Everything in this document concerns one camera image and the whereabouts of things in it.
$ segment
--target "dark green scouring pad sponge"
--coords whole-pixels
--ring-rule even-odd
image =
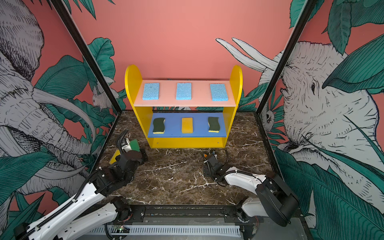
[[[219,132],[220,124],[218,123],[218,117],[208,117],[209,132]]]
[[[153,133],[154,134],[161,134],[164,133],[166,127],[164,125],[164,122],[166,121],[165,118],[155,118],[153,120]]]

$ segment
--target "yellow bottom panel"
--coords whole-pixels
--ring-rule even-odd
[[[151,148],[218,148],[227,143],[226,137],[154,137],[147,140]]]

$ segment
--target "pink shelf board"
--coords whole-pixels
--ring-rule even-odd
[[[160,83],[158,100],[143,100],[144,84]],[[176,100],[177,83],[192,83],[192,99]],[[212,101],[211,83],[224,83],[228,101]],[[221,80],[143,80],[134,102],[135,107],[235,107],[231,84]]]

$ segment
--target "blue sponge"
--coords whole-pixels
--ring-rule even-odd
[[[227,91],[225,89],[225,84],[215,83],[210,84],[212,101],[228,101]]]
[[[176,100],[191,100],[192,83],[178,83],[176,90]]]
[[[159,99],[159,83],[145,83],[143,100],[158,100]]]

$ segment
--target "shelf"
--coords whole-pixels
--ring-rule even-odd
[[[158,100],[143,100],[144,84],[160,83]],[[192,99],[176,100],[177,83],[192,83]],[[227,90],[228,101],[212,101],[210,84],[223,83]],[[229,81],[219,80],[143,80],[136,99],[135,107],[235,107],[231,84]]]
[[[220,124],[219,132],[209,132],[208,117],[218,117]],[[165,118],[165,132],[162,134],[153,133],[153,120]],[[181,119],[193,118],[193,133],[181,132]],[[154,113],[148,138],[156,137],[227,137],[224,125],[223,113]]]

